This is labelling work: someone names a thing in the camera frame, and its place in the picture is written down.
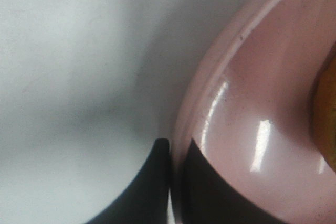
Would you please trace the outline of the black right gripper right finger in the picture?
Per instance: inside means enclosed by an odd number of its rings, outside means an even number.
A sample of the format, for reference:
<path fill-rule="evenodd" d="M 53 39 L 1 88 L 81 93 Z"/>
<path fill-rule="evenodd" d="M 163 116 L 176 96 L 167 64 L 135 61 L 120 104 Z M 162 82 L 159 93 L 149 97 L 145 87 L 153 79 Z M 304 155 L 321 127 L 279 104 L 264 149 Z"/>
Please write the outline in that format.
<path fill-rule="evenodd" d="M 182 174 L 184 223 L 335 223 L 335 174 L 310 152 L 265 153 L 260 167 L 238 155 L 221 176 L 195 142 Z"/>

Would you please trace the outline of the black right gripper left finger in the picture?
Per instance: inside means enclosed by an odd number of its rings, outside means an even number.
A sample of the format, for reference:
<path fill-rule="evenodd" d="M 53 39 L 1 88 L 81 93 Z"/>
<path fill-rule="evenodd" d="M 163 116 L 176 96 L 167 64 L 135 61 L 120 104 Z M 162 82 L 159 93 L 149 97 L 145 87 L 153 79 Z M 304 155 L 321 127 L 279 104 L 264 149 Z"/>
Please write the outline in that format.
<path fill-rule="evenodd" d="M 89 223 L 167 223 L 170 175 L 169 141 L 159 138 L 134 180 Z"/>

